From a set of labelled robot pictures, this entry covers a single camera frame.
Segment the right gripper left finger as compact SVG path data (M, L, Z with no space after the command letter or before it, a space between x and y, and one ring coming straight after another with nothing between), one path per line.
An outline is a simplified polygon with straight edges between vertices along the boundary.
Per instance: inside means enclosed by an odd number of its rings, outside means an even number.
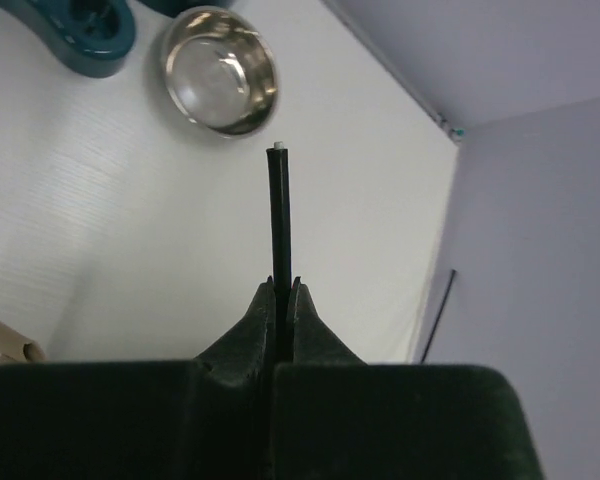
M194 411L195 472L258 479L267 462L276 353L273 282L260 284L243 318L200 354Z

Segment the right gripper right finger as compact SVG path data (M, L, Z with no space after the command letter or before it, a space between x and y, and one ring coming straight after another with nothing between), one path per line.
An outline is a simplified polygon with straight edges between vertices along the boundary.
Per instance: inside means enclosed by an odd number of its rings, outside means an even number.
M362 367L294 280L275 366L275 477L340 479L351 470L347 376Z

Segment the beige pet tent fabric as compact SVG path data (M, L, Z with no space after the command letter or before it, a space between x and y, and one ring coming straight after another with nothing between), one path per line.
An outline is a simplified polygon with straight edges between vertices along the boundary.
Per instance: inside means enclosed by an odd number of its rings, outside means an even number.
M46 360L47 356L37 342L0 322L0 365Z

